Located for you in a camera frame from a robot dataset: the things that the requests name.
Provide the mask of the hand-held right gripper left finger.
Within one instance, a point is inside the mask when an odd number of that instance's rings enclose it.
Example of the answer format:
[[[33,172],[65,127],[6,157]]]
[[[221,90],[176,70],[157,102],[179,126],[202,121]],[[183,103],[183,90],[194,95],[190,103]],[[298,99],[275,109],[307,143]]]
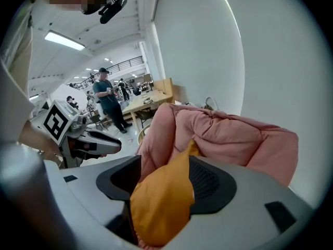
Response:
[[[56,249],[138,249],[129,202],[140,179],[140,156],[70,169],[51,161],[44,166],[65,224]]]

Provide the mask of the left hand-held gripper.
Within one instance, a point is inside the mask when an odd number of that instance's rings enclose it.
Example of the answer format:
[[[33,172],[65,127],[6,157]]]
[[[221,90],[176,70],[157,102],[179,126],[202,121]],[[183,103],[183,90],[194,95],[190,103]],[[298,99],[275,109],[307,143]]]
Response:
[[[65,168],[79,167],[83,160],[98,159],[121,150],[120,140],[103,131],[87,129],[86,117],[65,101],[53,101],[43,128],[58,146]]]

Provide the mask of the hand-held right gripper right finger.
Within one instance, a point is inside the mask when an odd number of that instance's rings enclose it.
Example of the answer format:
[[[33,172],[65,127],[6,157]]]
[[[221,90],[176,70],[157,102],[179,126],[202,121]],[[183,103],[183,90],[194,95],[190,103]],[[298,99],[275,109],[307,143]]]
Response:
[[[312,208],[271,176],[190,156],[195,202],[187,225],[167,249],[284,249]]]

